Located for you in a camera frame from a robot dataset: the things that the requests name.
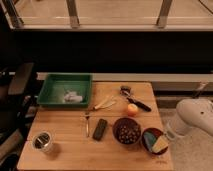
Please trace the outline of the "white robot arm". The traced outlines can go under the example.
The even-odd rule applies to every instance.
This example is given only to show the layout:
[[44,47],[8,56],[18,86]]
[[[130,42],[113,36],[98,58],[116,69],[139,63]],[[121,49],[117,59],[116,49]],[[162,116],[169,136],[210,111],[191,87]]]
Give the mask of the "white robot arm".
[[213,102],[208,99],[184,99],[176,106],[176,114],[165,127],[169,140],[187,135],[193,128],[199,128],[213,136]]

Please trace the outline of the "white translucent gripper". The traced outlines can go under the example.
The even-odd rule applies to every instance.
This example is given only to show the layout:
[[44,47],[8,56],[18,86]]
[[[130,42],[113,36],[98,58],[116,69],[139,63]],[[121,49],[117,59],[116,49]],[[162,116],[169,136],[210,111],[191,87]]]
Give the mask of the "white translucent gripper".
[[165,126],[165,135],[169,140],[177,140],[184,137],[184,134],[177,132],[170,123]]

